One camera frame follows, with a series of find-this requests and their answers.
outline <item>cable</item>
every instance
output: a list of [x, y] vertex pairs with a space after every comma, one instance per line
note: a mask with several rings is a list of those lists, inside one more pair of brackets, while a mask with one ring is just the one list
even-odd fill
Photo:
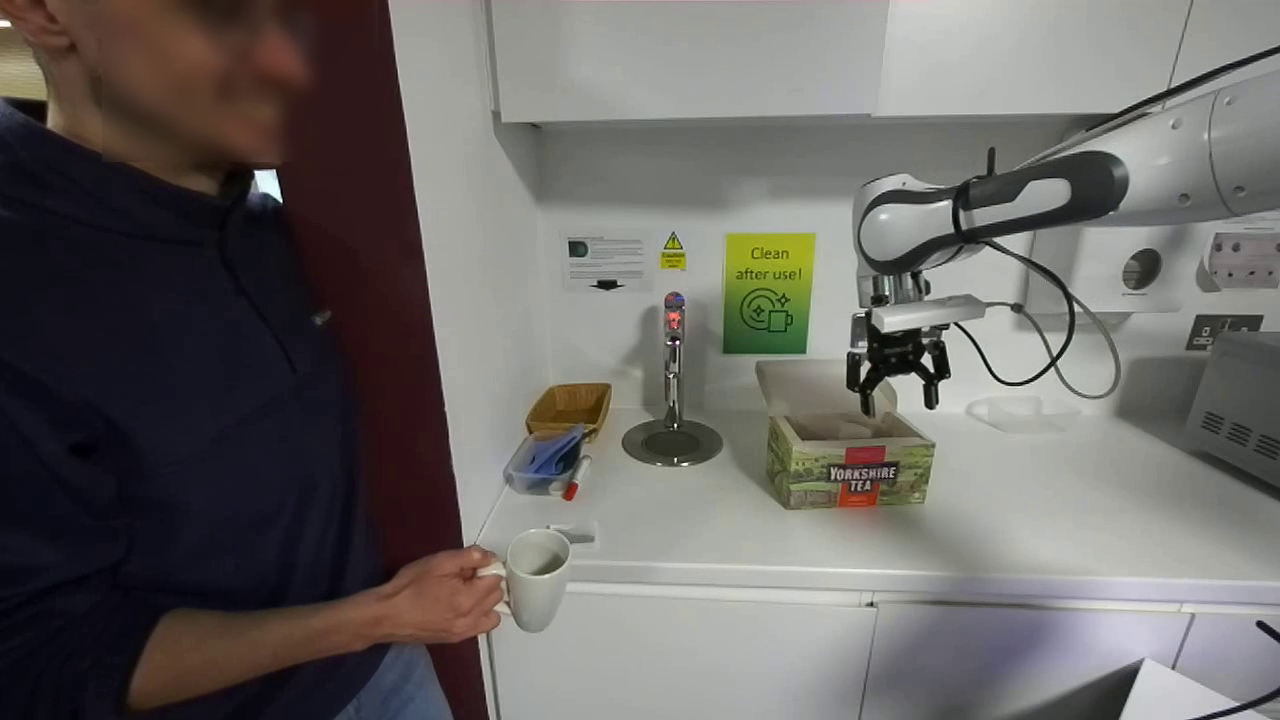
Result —
[[[1081, 303], [1081, 311], [1088, 317], [1088, 324], [1104, 336], [1104, 346], [1107, 346], [1107, 357], [1114, 357], [1114, 381], [1107, 381], [1107, 388], [1104, 393], [1084, 393], [1076, 381], [1070, 381], [1070, 373], [1064, 367], [1051, 367], [1051, 375], [1071, 393], [1071, 397], [1081, 397], [1081, 399], [1092, 399], [1092, 405], [1101, 405], [1101, 399], [1107, 399], [1107, 397], [1116, 397], [1119, 393], [1119, 381], [1123, 381], [1123, 360], [1119, 360], [1119, 348], [1116, 348], [1116, 336], [1114, 336], [1114, 328], [1076, 297], [1076, 303]], [[1025, 309], [1025, 303], [1007, 303], [1015, 317], [1025, 317], [1033, 328], [1035, 328], [1035, 336], [1041, 336], [1041, 346], [1046, 346], [1046, 354], [1051, 357], [1051, 346], [1048, 346], [1048, 332], [1046, 332], [1046, 324]]]
[[967, 208], [967, 186], [962, 186], [956, 197], [952, 197], [952, 233], [956, 233], [962, 245], [986, 245], [986, 248], [992, 248], [992, 252], [1001, 252], [1001, 257], [1033, 267], [1033, 271], [1046, 275], [1046, 280], [1064, 297], [1064, 303], [1070, 303], [1064, 346], [1060, 346], [1056, 354], [1048, 354], [1048, 365], [1046, 365], [1041, 373], [1021, 375], [1021, 381], [1001, 375], [997, 365], [992, 365], [992, 357], [986, 354], [986, 346], [982, 346], [964, 324], [956, 324], [962, 336], [972, 346], [975, 360], [989, 367], [989, 375], [992, 375], [1001, 388], [1041, 384], [1048, 373], [1060, 367], [1060, 360], [1064, 360], [1064, 357], [1071, 354], [1071, 346], [1076, 346], [1076, 297], [1071, 297], [1071, 287], [1070, 287], [1051, 267], [1046, 267], [1041, 262], [1021, 257], [1021, 252], [1013, 252], [1013, 248], [1004, 248], [1004, 245], [997, 245], [997, 239], [975, 236], [972, 227], [964, 227], [964, 208]]
[[[1256, 622], [1256, 629], [1280, 644], [1280, 634], [1277, 634], [1268, 622]], [[1210, 713], [1210, 717], [1192, 717], [1192, 720], [1240, 717], [1240, 713], [1264, 709], [1264, 703], [1273, 703], [1273, 702], [1280, 702], [1280, 690], [1273, 690], [1273, 694], [1264, 694], [1264, 698], [1256, 698], [1256, 702], [1246, 702], [1246, 703]]]

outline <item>wall outlet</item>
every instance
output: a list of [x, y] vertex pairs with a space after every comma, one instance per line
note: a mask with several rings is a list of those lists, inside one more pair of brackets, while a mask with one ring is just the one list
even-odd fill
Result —
[[1262, 332], [1264, 317], [1196, 317], [1187, 354], [1210, 354], [1215, 336], [1223, 332]]
[[1220, 287], [1280, 287], [1280, 233], [1215, 233], [1202, 283]]

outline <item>white mug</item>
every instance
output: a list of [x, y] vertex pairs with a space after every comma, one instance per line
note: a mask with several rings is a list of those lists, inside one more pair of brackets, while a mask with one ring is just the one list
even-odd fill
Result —
[[544, 634], [555, 622], [567, 586], [567, 547], [566, 532], [530, 530], [481, 570], [481, 578], [509, 581], [509, 608], [524, 634]]

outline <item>kitchen counter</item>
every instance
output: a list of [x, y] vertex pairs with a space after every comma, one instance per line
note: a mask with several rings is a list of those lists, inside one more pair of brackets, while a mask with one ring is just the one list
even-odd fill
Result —
[[868, 602], [1240, 603], [1280, 608], [1280, 493], [1116, 416], [1004, 438], [912, 416], [938, 442], [921, 509], [789, 514], [765, 488], [765, 416], [708, 416], [725, 453], [645, 468], [619, 453], [641, 413], [589, 443], [579, 496], [501, 493], [486, 540], [589, 523], [575, 586], [798, 590]]

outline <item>green sign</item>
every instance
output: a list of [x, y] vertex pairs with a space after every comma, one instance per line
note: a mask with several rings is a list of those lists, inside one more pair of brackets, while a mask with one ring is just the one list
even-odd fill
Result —
[[725, 354], [810, 354], [811, 233], [725, 239]]

